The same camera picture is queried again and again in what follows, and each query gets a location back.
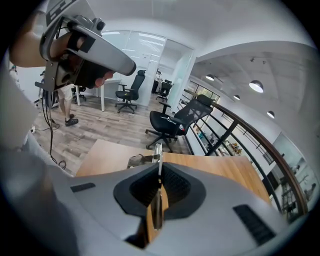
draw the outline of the black office chair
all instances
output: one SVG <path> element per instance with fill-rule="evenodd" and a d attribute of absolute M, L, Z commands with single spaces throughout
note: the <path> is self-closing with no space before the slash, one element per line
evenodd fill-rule
<path fill-rule="evenodd" d="M 167 139 L 178 139 L 176 136 L 186 135 L 190 125 L 200 118 L 209 115 L 213 108 L 210 107 L 212 99 L 205 95 L 199 95 L 192 99 L 184 108 L 180 109 L 174 117 L 166 114 L 167 107 L 171 106 L 167 103 L 159 102 L 163 105 L 162 113 L 157 111 L 150 112 L 150 122 L 155 130 L 146 129 L 145 133 L 152 133 L 158 137 L 146 146 L 147 149 L 160 139 L 163 139 L 168 146 L 170 152 L 173 152 Z"/>
<path fill-rule="evenodd" d="M 155 99 L 162 99 L 162 102 L 164 102 L 164 100 L 168 101 L 167 96 L 169 95 L 170 89 L 172 88 L 172 84 L 171 81 L 169 80 L 165 80 L 165 82 L 162 83 L 161 85 L 161 89 L 160 89 L 160 96 L 157 96 Z"/>
<path fill-rule="evenodd" d="M 125 87 L 126 87 L 125 84 L 119 84 L 120 86 L 122 86 L 122 90 L 117 90 L 115 92 L 115 95 L 118 98 L 123 99 L 123 103 L 116 103 L 114 105 L 115 107 L 117 105 L 122 105 L 122 107 L 119 108 L 118 113 L 120 113 L 120 110 L 122 110 L 123 108 L 126 108 L 126 107 L 131 109 L 133 114 L 135 113 L 135 111 L 132 107 L 135 107 L 135 109 L 137 109 L 137 105 L 132 104 L 131 101 L 136 101 L 137 99 L 139 99 L 138 90 L 146 78 L 145 73 L 146 73 L 145 70 L 138 71 L 130 89 L 125 89 Z"/>
<path fill-rule="evenodd" d="M 84 101 L 87 101 L 87 98 L 82 95 L 81 93 L 83 93 L 84 91 L 86 90 L 86 87 L 84 86 L 79 86 L 79 98 L 82 98 L 84 99 Z M 77 103 L 77 94 L 76 94 L 76 87 L 72 87 L 71 88 L 71 91 L 72 91 L 72 99 L 74 100 L 75 103 Z"/>

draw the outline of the wooden desk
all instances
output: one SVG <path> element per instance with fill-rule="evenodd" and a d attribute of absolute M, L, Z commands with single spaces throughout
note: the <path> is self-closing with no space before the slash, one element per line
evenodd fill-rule
<path fill-rule="evenodd" d="M 98 139 L 84 158 L 76 176 L 99 175 L 125 170 L 130 157 L 138 154 L 149 156 L 153 153 L 152 150 Z M 264 184 L 245 156 L 197 156 L 164 152 L 163 161 L 234 180 L 270 204 Z"/>

